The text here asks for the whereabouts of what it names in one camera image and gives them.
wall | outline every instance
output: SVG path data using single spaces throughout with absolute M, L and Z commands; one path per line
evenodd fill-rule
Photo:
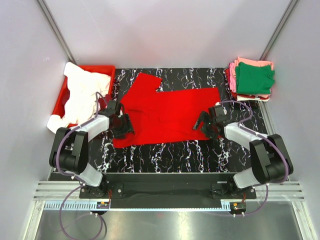
M 276 131 L 284 138 L 320 236 L 319 66 L 320 2 L 300 1 L 268 60 L 275 62 L 276 85 L 268 102 Z
M 226 67 L 259 59 L 289 0 L 46 0 L 79 64 Z
M 49 174 L 54 136 L 46 124 L 66 58 L 36 1 L 1 1 L 0 22 L 0 233 L 16 240 Z

pink cloth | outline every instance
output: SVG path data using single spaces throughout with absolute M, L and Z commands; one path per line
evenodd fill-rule
M 230 68 L 230 90 L 234 93 L 237 92 L 237 85 L 236 85 L 236 67 L 239 65 L 240 62 L 243 62 L 245 64 L 256 66 L 256 67 L 264 67 L 264 66 L 271 66 L 271 70 L 274 69 L 274 63 L 272 61 L 255 61 L 250 60 L 242 57 L 237 57 L 234 62 L 231 62 L 229 64 Z M 256 96 L 268 98 L 270 94 L 257 94 Z

folded clothes stack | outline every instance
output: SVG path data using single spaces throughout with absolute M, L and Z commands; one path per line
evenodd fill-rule
M 231 94 L 237 101 L 267 102 L 274 80 L 274 63 L 238 57 L 226 71 Z

metal post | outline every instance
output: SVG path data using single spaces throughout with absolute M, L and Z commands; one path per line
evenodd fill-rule
M 56 40 L 60 44 L 66 58 L 68 59 L 69 62 L 77 64 L 74 56 L 72 55 L 72 53 L 70 51 L 70 48 L 68 47 L 64 37 L 62 36 L 62 34 L 58 28 L 58 25 L 52 15 L 52 13 L 50 12 L 50 10 L 48 8 L 48 5 L 46 4 L 46 1 L 45 0 L 36 0 L 36 2 L 38 3 L 46 21 L 48 22 L 54 36 L 56 37 Z
M 260 60 L 264 61 L 267 59 L 270 50 L 272 49 L 272 47 L 274 46 L 278 36 L 280 35 L 281 31 L 284 29 L 284 26 L 286 25 L 289 17 L 291 16 L 292 12 L 294 11 L 295 7 L 297 6 L 298 2 L 300 0 L 291 0 L 290 3 L 288 4 L 286 10 L 284 11 L 278 25 L 276 26 L 268 44 L 266 45 Z

reflective floor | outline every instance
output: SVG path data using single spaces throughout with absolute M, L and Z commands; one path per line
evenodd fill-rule
M 247 212 L 258 203 L 249 202 Z M 62 212 L 66 231 L 86 240 L 99 231 L 100 221 L 89 215 L 77 222 L 83 211 Z M 45 210 L 36 240 L 67 239 L 60 230 L 58 211 Z M 302 240 L 292 205 L 268 202 L 257 214 L 233 218 L 224 212 L 110 211 L 98 239 L 104 240 Z

